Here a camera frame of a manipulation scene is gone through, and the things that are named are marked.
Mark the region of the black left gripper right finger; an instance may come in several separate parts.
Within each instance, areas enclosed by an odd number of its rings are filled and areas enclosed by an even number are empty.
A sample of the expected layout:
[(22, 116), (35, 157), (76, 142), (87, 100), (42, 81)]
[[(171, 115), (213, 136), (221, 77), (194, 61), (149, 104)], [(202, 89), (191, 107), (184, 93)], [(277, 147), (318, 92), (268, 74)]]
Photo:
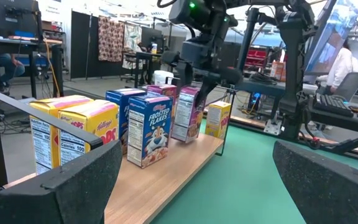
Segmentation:
[(284, 141), (272, 157), (307, 224), (358, 224), (358, 169)]

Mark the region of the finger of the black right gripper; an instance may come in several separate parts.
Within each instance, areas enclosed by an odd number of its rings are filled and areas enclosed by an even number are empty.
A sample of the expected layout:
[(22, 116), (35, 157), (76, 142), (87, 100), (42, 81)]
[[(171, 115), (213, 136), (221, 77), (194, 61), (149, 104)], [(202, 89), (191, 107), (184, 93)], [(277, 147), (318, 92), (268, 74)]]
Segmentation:
[(218, 85), (218, 80), (210, 77), (204, 77), (200, 90), (195, 97), (195, 107), (201, 105), (207, 98), (208, 94)]
[(179, 74), (180, 90), (190, 86), (193, 81), (193, 67), (188, 62), (179, 61), (176, 70)]

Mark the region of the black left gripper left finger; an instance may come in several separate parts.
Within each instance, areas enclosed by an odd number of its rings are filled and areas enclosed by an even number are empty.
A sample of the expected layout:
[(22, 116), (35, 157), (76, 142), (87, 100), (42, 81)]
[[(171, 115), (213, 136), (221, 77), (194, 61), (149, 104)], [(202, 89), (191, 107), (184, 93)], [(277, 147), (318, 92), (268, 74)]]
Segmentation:
[(0, 224), (99, 224), (121, 161), (113, 141), (0, 191)]

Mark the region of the pink Raisin Bran cereal box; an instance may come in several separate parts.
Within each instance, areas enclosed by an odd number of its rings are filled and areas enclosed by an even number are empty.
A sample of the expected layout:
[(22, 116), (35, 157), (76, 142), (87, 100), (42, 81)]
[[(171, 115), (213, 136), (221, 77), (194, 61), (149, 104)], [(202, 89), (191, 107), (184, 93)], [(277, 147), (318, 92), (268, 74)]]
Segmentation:
[(189, 143), (198, 137), (205, 106), (205, 101), (196, 104), (199, 92), (200, 88), (196, 86), (181, 89), (172, 129), (173, 139)]
[(178, 96), (177, 86), (171, 84), (148, 85), (147, 93), (165, 95), (173, 98), (172, 120), (171, 120), (171, 125), (173, 125), (175, 120), (175, 113), (177, 110), (177, 96)]

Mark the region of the yellow Pops cereal box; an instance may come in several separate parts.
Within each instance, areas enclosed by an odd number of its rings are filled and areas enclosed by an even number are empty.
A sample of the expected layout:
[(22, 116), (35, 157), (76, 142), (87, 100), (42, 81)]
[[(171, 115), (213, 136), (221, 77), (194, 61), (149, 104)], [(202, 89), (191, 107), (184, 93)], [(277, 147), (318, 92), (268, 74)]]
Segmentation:
[(217, 101), (208, 106), (205, 134), (224, 139), (231, 115), (231, 104)]
[[(72, 126), (101, 138), (103, 143), (117, 139), (119, 106), (106, 100), (94, 100), (65, 108), (58, 118)], [(90, 152), (91, 146), (66, 131), (59, 130), (61, 165)]]
[[(57, 118), (59, 110), (91, 101), (91, 98), (85, 96), (71, 95), (32, 101), (29, 104)], [(60, 165), (58, 129), (34, 116), (29, 116), (29, 119), (35, 154), (35, 173), (39, 175)]]

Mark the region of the computer with blue light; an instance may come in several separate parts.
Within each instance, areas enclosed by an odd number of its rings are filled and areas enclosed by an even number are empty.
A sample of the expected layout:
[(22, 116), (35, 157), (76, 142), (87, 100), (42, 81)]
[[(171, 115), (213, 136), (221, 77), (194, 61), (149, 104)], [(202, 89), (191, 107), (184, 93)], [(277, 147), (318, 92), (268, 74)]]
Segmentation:
[(251, 92), (249, 96), (248, 110), (258, 110), (261, 94), (257, 92)]

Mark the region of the black desk monitor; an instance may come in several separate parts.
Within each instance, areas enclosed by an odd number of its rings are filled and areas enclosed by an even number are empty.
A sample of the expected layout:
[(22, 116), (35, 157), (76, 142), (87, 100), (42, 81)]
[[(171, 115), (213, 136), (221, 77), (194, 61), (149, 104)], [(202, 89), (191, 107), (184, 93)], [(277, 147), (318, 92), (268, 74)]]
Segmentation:
[(149, 27), (142, 27), (141, 43), (144, 47), (151, 47), (152, 44), (157, 44), (157, 47), (161, 48), (163, 46), (162, 31)]

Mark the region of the orange cardboard box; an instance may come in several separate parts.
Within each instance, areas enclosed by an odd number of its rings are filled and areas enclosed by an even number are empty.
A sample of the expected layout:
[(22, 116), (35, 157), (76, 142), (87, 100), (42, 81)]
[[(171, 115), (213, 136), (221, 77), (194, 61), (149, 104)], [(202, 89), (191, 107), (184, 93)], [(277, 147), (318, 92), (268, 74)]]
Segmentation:
[(273, 61), (270, 76), (274, 77), (279, 82), (286, 81), (286, 63)]

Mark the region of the dark grey desk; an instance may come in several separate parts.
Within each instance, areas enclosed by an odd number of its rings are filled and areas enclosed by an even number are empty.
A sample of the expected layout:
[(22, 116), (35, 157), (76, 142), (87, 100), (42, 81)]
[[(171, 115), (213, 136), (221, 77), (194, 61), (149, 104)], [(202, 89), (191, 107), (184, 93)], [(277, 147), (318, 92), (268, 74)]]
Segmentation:
[(312, 121), (358, 132), (358, 117), (356, 115), (350, 118), (327, 111), (321, 111), (314, 109), (312, 104), (308, 105), (308, 109), (311, 113)]

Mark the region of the brown floral cloth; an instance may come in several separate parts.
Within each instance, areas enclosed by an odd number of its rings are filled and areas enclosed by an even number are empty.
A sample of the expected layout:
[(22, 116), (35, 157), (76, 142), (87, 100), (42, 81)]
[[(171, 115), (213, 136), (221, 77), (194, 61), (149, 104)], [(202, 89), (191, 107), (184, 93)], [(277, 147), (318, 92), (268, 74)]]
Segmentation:
[(108, 17), (98, 18), (98, 59), (107, 62), (121, 62), (124, 48), (124, 23)]

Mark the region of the green table mat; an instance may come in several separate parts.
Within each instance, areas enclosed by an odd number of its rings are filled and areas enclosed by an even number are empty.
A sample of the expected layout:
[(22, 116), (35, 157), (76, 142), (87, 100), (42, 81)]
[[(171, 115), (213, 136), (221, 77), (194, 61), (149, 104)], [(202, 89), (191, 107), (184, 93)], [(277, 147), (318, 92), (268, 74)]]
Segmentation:
[(224, 154), (213, 156), (151, 224), (305, 224), (275, 167), (275, 141), (230, 126)]

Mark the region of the black partition panel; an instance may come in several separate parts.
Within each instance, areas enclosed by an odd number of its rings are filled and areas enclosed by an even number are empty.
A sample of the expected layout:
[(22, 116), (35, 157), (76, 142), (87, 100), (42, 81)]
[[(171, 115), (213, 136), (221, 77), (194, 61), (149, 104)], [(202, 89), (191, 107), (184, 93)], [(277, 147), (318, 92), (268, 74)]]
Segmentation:
[(71, 78), (97, 77), (98, 18), (71, 12)]

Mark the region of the person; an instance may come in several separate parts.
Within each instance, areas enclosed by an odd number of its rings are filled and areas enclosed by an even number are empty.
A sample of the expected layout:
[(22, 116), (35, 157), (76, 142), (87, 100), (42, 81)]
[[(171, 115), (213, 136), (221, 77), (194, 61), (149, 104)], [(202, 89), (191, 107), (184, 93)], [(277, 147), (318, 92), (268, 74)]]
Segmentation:
[(8, 94), (9, 81), (23, 75), (25, 66), (13, 54), (0, 54), (0, 67), (4, 68), (4, 74), (0, 75), (0, 92)]
[(322, 94), (333, 95), (348, 73), (358, 72), (358, 60), (353, 56), (349, 43), (344, 41), (329, 73), (316, 80), (323, 87)]

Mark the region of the black computer monitor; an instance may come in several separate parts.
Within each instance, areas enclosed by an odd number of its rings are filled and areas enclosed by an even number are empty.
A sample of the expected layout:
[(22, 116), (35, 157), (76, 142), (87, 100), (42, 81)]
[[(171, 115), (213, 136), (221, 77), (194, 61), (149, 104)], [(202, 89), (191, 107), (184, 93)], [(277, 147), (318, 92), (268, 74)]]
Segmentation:
[(316, 23), (316, 35), (306, 53), (305, 75), (323, 75), (330, 71), (357, 18), (358, 0), (327, 1)]

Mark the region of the black monitor back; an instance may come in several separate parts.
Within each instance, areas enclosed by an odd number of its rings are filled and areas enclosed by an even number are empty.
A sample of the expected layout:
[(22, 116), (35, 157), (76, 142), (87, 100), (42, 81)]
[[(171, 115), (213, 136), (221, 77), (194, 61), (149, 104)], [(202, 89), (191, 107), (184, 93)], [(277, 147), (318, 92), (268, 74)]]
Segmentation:
[(37, 37), (42, 31), (41, 23), (36, 0), (0, 0), (0, 35), (23, 32)]

